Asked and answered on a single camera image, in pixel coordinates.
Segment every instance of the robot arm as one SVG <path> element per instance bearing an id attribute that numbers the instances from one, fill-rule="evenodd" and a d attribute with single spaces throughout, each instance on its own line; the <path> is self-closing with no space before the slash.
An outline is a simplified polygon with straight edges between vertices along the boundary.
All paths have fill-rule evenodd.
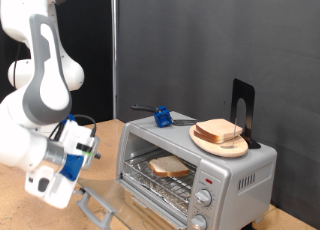
<path id="1" fill-rule="evenodd" d="M 70 91 L 73 91 L 78 90 L 82 86 L 84 81 L 84 73 L 82 67 L 73 59 L 71 59 L 71 57 L 66 53 L 60 41 L 55 3 L 60 4 L 64 1 L 65 0 L 48 0 L 48 18 L 52 21 L 56 30 L 60 57 L 63 66 L 63 74 L 67 86 Z M 34 66 L 33 62 L 29 59 L 17 61 L 16 64 L 12 63 L 8 71 L 8 78 L 12 86 L 14 86 L 13 72 L 15 67 L 15 84 L 16 88 L 19 89 L 26 85 L 31 79 L 34 73 Z"/>
<path id="2" fill-rule="evenodd" d="M 41 127 L 66 119 L 72 105 L 64 76 L 72 78 L 73 74 L 63 71 L 57 25 L 48 17 L 54 14 L 53 3 L 63 1 L 1 0 L 2 27 L 29 47 L 32 59 L 27 61 L 32 71 L 0 105 L 0 163 L 26 171 L 26 190 L 58 208 L 68 205 L 81 168 L 91 166 L 99 145 L 90 129 L 70 119 L 59 141 L 39 133 Z M 79 64 L 68 66 L 82 71 Z"/>

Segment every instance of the black backdrop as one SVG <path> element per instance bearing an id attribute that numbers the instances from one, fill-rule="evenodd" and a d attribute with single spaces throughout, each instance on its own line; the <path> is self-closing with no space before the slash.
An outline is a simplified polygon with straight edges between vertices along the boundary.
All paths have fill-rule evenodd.
<path id="1" fill-rule="evenodd" d="M 272 199 L 320 228 L 320 0 L 119 0 L 118 118 L 167 105 L 230 117 L 232 81 L 256 89 L 253 137 L 274 147 Z"/>
<path id="2" fill-rule="evenodd" d="M 89 115 L 98 122 L 112 119 L 111 0 L 68 0 L 57 6 L 57 15 L 62 45 L 85 72 L 83 86 L 72 92 L 72 113 Z M 1 28 L 0 101 L 13 91 L 7 70 L 16 51 L 17 42 Z M 19 58 L 29 57 L 29 50 L 22 44 Z"/>

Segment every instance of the silver toaster oven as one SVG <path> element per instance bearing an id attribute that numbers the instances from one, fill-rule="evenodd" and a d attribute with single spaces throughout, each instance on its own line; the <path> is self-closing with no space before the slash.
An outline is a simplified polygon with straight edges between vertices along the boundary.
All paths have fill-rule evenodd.
<path id="1" fill-rule="evenodd" d="M 190 119 L 172 112 L 173 119 Z M 239 158 L 205 152 L 189 136 L 190 126 L 158 128 L 148 117 L 127 123 L 120 139 L 117 179 L 80 179 L 79 207 L 101 229 L 113 216 L 129 229 L 239 230 L 268 211 L 276 151 L 261 144 Z M 149 161 L 175 155 L 190 169 L 182 177 L 158 177 Z M 108 211 L 103 220 L 88 208 L 94 197 Z"/>

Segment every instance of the wooden table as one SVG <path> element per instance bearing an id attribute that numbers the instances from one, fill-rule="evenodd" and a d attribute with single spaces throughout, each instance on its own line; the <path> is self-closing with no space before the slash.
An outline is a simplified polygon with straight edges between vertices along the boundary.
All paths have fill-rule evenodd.
<path id="1" fill-rule="evenodd" d="M 123 125 L 119 120 L 98 123 L 97 136 L 101 140 L 99 152 L 102 157 L 93 162 L 90 170 L 81 172 L 82 178 L 115 178 L 118 144 Z M 22 170 L 0 165 L 0 229 L 98 229 L 76 205 L 81 196 L 73 196 L 69 206 L 59 210 L 28 194 L 24 190 L 24 182 L 25 173 Z M 105 210 L 97 203 L 91 201 L 89 207 L 98 217 L 104 216 Z M 116 218 L 112 221 L 111 227 L 112 230 L 127 229 Z M 258 230 L 316 230 L 273 206 L 265 214 L 263 221 L 254 224 L 254 227 Z"/>

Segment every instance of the control dial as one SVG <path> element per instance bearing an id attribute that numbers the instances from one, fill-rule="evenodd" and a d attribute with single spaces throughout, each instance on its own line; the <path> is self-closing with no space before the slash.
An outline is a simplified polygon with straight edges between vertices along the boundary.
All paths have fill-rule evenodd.
<path id="1" fill-rule="evenodd" d="M 203 207 L 208 207 L 212 201 L 210 193 L 205 189 L 197 192 L 195 197 L 197 202 Z"/>
<path id="2" fill-rule="evenodd" d="M 195 216 L 194 218 L 191 219 L 191 229 L 206 230 L 207 229 L 206 219 L 201 215 Z"/>

